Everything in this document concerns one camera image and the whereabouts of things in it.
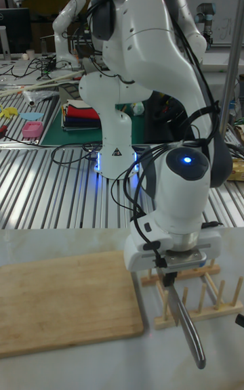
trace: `stack of fabric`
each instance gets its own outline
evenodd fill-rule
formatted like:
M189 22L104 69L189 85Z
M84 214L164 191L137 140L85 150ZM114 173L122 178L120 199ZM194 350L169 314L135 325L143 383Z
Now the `stack of fabric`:
M67 103L62 105L62 128L65 130L101 128L101 122L97 112L83 100L67 100Z

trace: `blue led light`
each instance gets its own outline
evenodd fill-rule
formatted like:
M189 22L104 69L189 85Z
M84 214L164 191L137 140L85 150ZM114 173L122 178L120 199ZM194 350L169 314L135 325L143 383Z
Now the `blue led light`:
M100 172L100 153L98 152L98 157L97 157L97 164L96 164L96 166L95 166L95 170L97 171L97 172Z
M138 159L138 155L136 154L136 152L135 152L134 157L135 157L135 161L136 161L136 160ZM138 172L138 170L139 170L139 165L135 165L134 170L135 170L135 172Z
M183 158L183 161L184 161L185 163L191 163L191 162L192 162L192 159L191 159L190 157L185 157L185 158Z

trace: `whiteboard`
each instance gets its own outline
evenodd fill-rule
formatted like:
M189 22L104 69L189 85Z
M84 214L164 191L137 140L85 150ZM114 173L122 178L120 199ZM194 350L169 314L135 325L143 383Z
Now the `whiteboard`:
M201 3L215 3L216 14L213 16L212 31L213 45L230 45L234 29L235 14L238 0L186 0L190 12L194 17L197 7ZM203 31L203 24L198 24L200 32Z

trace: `computer screen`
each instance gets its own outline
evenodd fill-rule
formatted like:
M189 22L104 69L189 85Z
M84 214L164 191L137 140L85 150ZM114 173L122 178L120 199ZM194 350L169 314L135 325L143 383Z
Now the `computer screen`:
M30 48L32 32L28 8L0 9L0 26L6 26L11 53L24 53Z

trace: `bamboo cutting board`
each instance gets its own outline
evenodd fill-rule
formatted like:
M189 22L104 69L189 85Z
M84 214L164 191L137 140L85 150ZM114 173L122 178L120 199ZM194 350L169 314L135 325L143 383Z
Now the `bamboo cutting board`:
M0 358L139 336L123 252L0 268Z

